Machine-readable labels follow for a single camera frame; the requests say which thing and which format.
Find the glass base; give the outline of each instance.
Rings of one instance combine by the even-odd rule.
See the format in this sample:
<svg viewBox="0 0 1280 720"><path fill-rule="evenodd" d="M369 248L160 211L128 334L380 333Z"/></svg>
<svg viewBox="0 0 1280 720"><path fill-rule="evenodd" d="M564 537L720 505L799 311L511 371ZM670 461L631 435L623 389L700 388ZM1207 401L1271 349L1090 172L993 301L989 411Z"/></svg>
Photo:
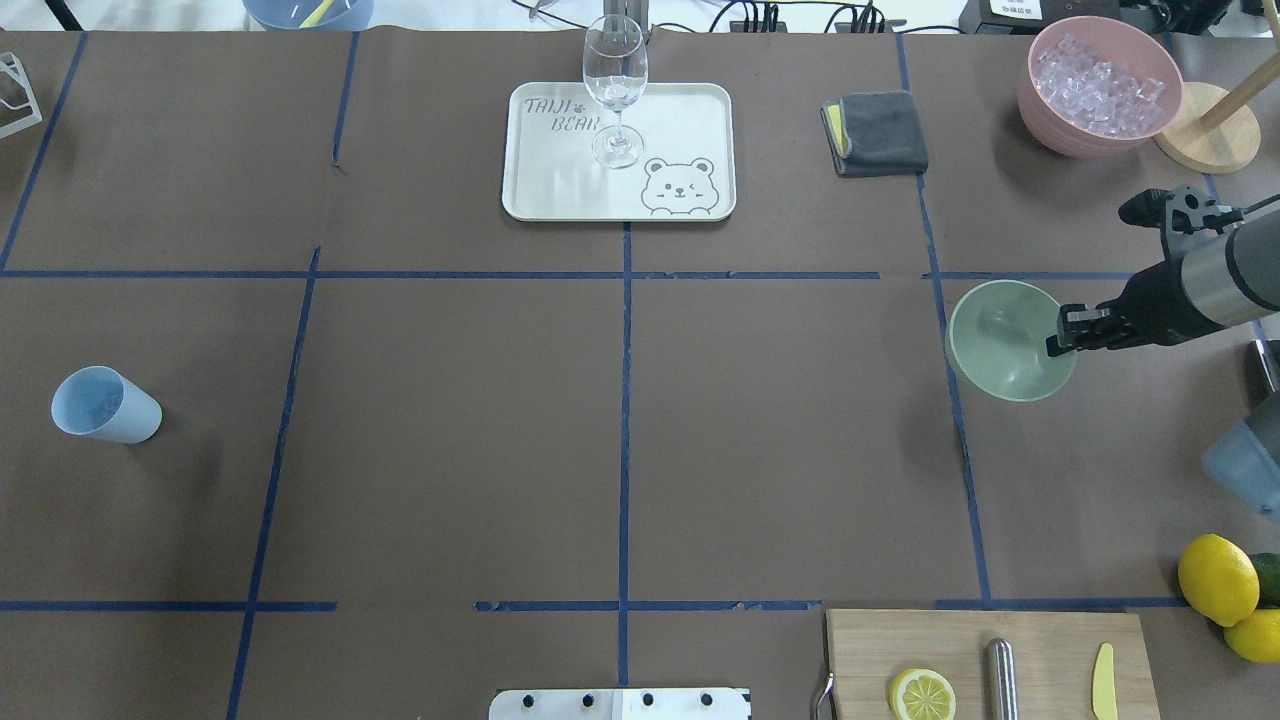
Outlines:
<svg viewBox="0 0 1280 720"><path fill-rule="evenodd" d="M622 126L621 135L617 126L609 126L595 133L591 141L591 152L605 168L630 168L640 160L644 154L644 138L636 128Z"/></svg>

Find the lime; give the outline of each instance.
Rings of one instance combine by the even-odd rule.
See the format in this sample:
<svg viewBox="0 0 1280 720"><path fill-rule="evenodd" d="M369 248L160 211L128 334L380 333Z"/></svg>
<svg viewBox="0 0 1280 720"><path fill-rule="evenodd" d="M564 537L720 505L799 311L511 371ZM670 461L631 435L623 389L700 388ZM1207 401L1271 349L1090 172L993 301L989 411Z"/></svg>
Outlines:
<svg viewBox="0 0 1280 720"><path fill-rule="evenodd" d="M911 667L893 678L888 705L897 720L951 720L956 715L956 693L942 675Z"/></svg>
<svg viewBox="0 0 1280 720"><path fill-rule="evenodd" d="M1280 662L1280 610L1254 610L1222 630L1226 644L1253 662Z"/></svg>
<svg viewBox="0 0 1280 720"><path fill-rule="evenodd" d="M1183 551L1178 584L1197 612L1224 628L1258 607L1258 573L1249 556L1212 533L1193 539Z"/></svg>
<svg viewBox="0 0 1280 720"><path fill-rule="evenodd" d="M1280 606L1280 553L1260 552L1249 560L1258 573L1258 605Z"/></svg>

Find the light blue cup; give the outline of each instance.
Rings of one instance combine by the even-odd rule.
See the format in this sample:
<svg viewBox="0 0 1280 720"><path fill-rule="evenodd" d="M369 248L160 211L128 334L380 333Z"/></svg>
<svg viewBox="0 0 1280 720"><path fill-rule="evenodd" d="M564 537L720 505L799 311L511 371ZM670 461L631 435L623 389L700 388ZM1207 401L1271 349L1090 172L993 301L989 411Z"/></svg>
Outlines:
<svg viewBox="0 0 1280 720"><path fill-rule="evenodd" d="M1236 497L1280 523L1280 395L1271 396L1231 427L1201 464Z"/></svg>
<svg viewBox="0 0 1280 720"><path fill-rule="evenodd" d="M1019 281L991 281L956 302L947 324L951 369L978 389L1010 402L1043 400L1066 384L1075 352L1050 357L1059 304Z"/></svg>
<svg viewBox="0 0 1280 720"><path fill-rule="evenodd" d="M105 365L72 373L58 386L49 410L69 436L125 445L155 434L164 415L154 397Z"/></svg>
<svg viewBox="0 0 1280 720"><path fill-rule="evenodd" d="M302 20L319 4L320 0L244 0L244 9L266 29L355 32L367 29L369 18L374 14L374 0L351 0L351 9L347 9L347 3L343 0L334 0L324 22L315 27L300 28Z"/></svg>

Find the green bowl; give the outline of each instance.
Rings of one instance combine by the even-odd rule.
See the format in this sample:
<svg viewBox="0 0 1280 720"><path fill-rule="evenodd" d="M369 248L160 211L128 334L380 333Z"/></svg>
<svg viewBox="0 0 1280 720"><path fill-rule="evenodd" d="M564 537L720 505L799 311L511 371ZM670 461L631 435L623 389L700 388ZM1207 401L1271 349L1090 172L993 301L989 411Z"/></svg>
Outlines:
<svg viewBox="0 0 1280 720"><path fill-rule="evenodd" d="M1050 357L1044 338L1057 333L1059 304L1019 281L992 281L956 302L947 325L947 357L956 374L1001 400L1032 402L1071 378L1075 352Z"/></svg>

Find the plastic cup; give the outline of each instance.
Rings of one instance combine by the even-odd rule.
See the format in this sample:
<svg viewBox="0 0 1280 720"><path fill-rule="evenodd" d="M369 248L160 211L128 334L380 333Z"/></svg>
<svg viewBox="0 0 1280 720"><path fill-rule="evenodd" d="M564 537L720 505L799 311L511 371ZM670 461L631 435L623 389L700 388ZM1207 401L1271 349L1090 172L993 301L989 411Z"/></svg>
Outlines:
<svg viewBox="0 0 1280 720"><path fill-rule="evenodd" d="M155 434L161 416L159 402L102 365L76 370L63 380L50 413L67 434L125 445Z"/></svg>
<svg viewBox="0 0 1280 720"><path fill-rule="evenodd" d="M1280 466L1244 420L1213 443L1201 464L1220 486L1280 523Z"/></svg>
<svg viewBox="0 0 1280 720"><path fill-rule="evenodd" d="M1050 357L1059 304L1019 281L991 281L964 295L947 324L947 359L956 374L1001 400L1043 400L1071 378L1075 352Z"/></svg>

